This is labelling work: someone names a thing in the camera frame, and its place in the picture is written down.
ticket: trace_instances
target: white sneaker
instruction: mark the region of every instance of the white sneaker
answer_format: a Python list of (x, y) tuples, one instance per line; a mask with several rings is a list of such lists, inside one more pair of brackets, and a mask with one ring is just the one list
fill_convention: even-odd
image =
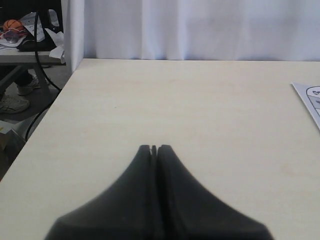
[(0, 114), (18, 114), (26, 110), (30, 102), (26, 99), (3, 95), (0, 100)]
[(41, 88), (37, 75), (32, 74), (32, 81), (27, 86), (16, 86), (19, 96), (26, 96), (33, 92), (34, 89)]

